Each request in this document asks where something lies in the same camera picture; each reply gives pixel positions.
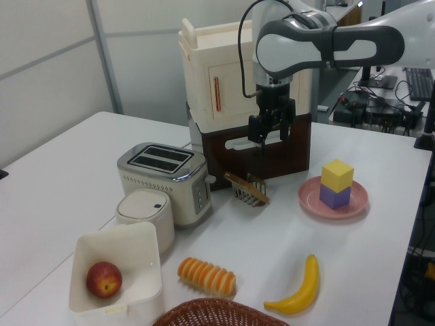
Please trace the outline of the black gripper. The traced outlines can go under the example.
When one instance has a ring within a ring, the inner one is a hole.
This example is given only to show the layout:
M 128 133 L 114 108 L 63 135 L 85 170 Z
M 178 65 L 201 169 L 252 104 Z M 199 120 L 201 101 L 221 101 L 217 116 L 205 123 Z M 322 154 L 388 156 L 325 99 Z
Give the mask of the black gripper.
M 256 99 L 259 114 L 249 116 L 248 140 L 264 150 L 268 128 L 280 125 L 280 139 L 289 139 L 295 101 L 290 98 L 290 84 L 257 85 L 256 90 L 260 91 Z

